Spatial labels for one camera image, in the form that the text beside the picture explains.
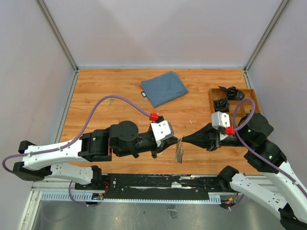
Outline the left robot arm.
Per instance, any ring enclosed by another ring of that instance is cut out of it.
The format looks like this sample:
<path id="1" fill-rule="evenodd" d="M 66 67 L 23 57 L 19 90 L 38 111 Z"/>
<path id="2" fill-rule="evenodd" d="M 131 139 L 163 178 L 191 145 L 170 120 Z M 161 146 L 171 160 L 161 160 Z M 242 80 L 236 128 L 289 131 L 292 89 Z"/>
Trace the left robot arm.
<path id="1" fill-rule="evenodd" d="M 151 122 L 148 131 L 140 133 L 132 121 L 122 121 L 106 129 L 97 129 L 81 135 L 76 141 L 37 146 L 28 141 L 20 143 L 23 159 L 13 166 L 13 174 L 24 181 L 42 181 L 58 178 L 88 185 L 91 189 L 102 186 L 101 169 L 97 166 L 72 165 L 79 162 L 109 162 L 112 156 L 139 157 L 150 152 L 153 158 L 176 144 L 171 123 L 163 118 Z"/>

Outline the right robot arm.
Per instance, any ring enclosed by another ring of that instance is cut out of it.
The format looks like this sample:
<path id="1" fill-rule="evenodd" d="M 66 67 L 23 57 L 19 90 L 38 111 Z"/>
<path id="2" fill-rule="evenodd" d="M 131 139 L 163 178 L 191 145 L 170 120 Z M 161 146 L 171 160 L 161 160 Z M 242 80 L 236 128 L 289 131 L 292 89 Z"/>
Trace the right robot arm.
<path id="1" fill-rule="evenodd" d="M 268 139 L 273 127 L 257 112 L 250 111 L 238 126 L 221 126 L 222 113 L 212 114 L 212 121 L 197 132 L 182 139 L 207 151 L 220 147 L 245 147 L 244 155 L 254 169 L 262 173 L 277 188 L 278 193 L 266 190 L 249 180 L 237 169 L 226 166 L 217 175 L 218 188 L 224 192 L 239 192 L 269 211 L 286 230 L 307 228 L 307 190 L 291 168 L 281 149 Z"/>

